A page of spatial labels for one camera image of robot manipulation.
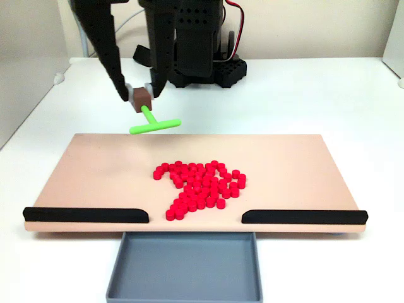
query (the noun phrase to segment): white table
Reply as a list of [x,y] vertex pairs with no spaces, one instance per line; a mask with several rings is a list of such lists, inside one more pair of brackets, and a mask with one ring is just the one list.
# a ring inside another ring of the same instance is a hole
[[[105,302],[116,234],[35,234],[32,206],[75,133],[126,133],[145,123],[97,59],[72,59],[0,151],[2,302]],[[402,302],[404,90],[378,58],[248,61],[231,89],[167,84],[153,103],[165,133],[322,134],[360,209],[364,234],[259,234],[264,302]],[[148,69],[122,60],[126,81]]]

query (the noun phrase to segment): pile of red pieces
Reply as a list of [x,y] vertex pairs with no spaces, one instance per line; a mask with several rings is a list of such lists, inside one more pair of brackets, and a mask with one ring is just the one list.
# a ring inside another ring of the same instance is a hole
[[[163,163],[153,172],[153,178],[160,180],[166,172],[170,174],[176,188],[184,188],[165,213],[168,221],[182,220],[187,212],[203,210],[205,207],[216,206],[222,210],[226,207],[225,199],[238,198],[240,189],[246,187],[245,174],[240,174],[237,169],[230,173],[224,163],[216,160],[205,165],[184,164],[181,161]],[[215,177],[217,172],[221,179]]]

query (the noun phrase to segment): pink board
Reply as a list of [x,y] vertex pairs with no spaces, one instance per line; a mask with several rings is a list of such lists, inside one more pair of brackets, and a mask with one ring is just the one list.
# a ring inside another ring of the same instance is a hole
[[[166,221],[182,191],[162,162],[212,160],[247,175],[247,186],[224,210],[205,208]],[[243,224],[249,210],[348,210],[358,207],[320,135],[76,134],[34,207],[140,208],[149,223],[25,222],[40,232],[254,231],[361,232],[365,224]]]

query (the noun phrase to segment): green handle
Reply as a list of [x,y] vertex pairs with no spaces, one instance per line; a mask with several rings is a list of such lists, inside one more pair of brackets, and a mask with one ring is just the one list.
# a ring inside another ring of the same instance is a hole
[[173,119],[168,121],[157,122],[149,108],[143,105],[141,108],[142,113],[145,115],[149,124],[133,126],[129,129],[130,134],[143,134],[150,131],[159,131],[161,129],[175,128],[181,125],[180,119]]

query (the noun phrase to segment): plastic tray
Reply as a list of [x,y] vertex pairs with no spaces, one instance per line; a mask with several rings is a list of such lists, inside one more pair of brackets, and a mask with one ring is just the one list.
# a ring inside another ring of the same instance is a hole
[[107,302],[262,302],[255,233],[124,233]]

